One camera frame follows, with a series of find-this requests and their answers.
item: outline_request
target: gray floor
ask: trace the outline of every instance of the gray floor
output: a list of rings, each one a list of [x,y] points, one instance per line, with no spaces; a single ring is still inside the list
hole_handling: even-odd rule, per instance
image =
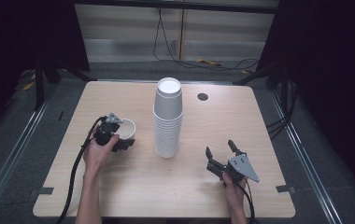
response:
[[[234,66],[236,62],[224,62],[224,64]],[[200,68],[188,69],[174,62],[93,63],[91,67],[91,76],[102,79],[158,80],[162,77],[176,77],[182,81],[228,83],[245,77],[239,70],[215,72]],[[61,73],[63,79],[52,94],[41,121],[0,196],[0,223],[53,223],[56,220],[33,215],[32,209],[36,202],[33,190],[42,187],[85,87],[85,82],[66,72]],[[29,80],[23,78],[21,84],[27,81]],[[278,120],[279,116],[264,82],[265,78],[259,78],[248,85],[254,89],[264,123],[270,124]],[[29,91],[17,90],[3,117],[0,118],[0,169],[32,116],[34,106],[34,88]],[[292,123],[303,141],[319,178],[332,197],[342,223],[355,223],[355,177],[330,147],[325,136],[316,128],[300,97],[296,102]],[[282,132],[273,140],[273,146],[287,184],[295,189],[291,197],[296,215],[287,219],[258,218],[259,221],[261,223],[330,223],[286,132]],[[68,218],[66,223],[73,223],[73,218]]]

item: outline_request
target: wrist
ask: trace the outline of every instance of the wrist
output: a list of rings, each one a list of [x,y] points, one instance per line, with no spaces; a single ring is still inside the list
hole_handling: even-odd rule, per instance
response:
[[[235,206],[229,208],[230,217],[232,223],[246,223],[247,216],[245,215],[244,207],[243,206]]]
[[[95,181],[97,179],[99,179],[99,171],[96,170],[92,170],[92,169],[86,169],[83,179],[84,181]]]

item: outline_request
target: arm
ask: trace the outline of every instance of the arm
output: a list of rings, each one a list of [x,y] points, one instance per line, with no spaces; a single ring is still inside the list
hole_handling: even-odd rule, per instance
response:
[[[227,208],[230,213],[232,224],[247,224],[247,217],[244,211],[244,193],[236,186],[227,173],[223,173],[223,180],[226,184]],[[239,183],[245,187],[245,180]]]
[[[99,146],[92,140],[85,149],[83,155],[85,173],[76,224],[102,223],[99,206],[99,179],[101,171],[107,163],[110,151],[119,138],[117,134],[113,135],[110,141],[104,146]]]

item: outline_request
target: black curtain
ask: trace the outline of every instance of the black curtain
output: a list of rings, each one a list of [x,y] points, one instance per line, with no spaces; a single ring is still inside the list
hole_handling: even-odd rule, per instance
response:
[[[292,73],[334,149],[355,174],[355,1],[319,1]]]
[[[90,70],[74,5],[0,0],[0,114],[20,74],[34,69],[39,56],[52,67]]]

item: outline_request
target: black tape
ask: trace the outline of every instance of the black tape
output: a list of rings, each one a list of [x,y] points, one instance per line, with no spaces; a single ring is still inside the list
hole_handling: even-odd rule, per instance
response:
[[[64,112],[62,111],[62,112],[61,112],[61,115],[60,115],[59,118],[58,118],[58,120],[61,120],[63,115],[64,115]]]
[[[32,189],[30,192],[31,197],[36,197],[39,194],[52,194],[53,188],[39,188],[39,189]]]
[[[296,190],[294,189],[294,187],[289,187],[287,185],[282,185],[282,186],[276,186],[277,192],[281,193],[281,192],[289,192],[290,194],[293,194],[296,192]]]

